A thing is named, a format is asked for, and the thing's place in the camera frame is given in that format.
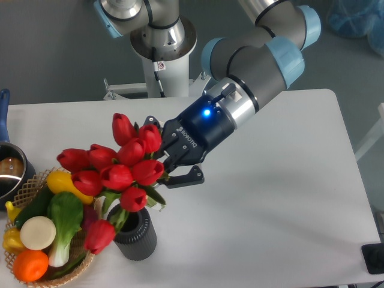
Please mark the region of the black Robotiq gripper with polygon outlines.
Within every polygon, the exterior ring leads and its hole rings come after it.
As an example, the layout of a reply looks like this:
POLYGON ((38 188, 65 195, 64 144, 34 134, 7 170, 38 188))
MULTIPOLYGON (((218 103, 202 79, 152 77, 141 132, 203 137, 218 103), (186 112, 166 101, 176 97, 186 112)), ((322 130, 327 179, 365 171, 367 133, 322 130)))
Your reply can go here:
MULTIPOLYGON (((141 132, 162 132, 160 151, 169 155, 163 162, 166 169, 201 163, 206 155, 230 136, 235 126, 210 95, 203 95, 176 118, 163 122, 147 116, 141 132)), ((199 185, 205 178, 202 169, 194 165, 187 174, 159 179, 169 189, 199 185)))

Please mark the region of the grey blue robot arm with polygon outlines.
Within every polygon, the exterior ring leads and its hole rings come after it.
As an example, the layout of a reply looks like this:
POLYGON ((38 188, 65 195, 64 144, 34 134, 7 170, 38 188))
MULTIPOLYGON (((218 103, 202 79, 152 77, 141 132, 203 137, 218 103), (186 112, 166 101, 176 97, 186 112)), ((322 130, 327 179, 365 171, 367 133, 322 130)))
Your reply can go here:
POLYGON ((148 97, 197 100, 161 125, 155 153, 167 173, 188 166, 181 176, 161 180, 170 188, 201 184, 206 155, 244 122, 285 91, 304 71, 302 51, 321 32, 317 13, 290 1, 241 1, 254 28, 237 38, 215 38, 203 48, 202 73, 189 80, 189 55, 197 43, 192 23, 178 1, 95 1, 112 37, 130 36, 141 57, 148 97))

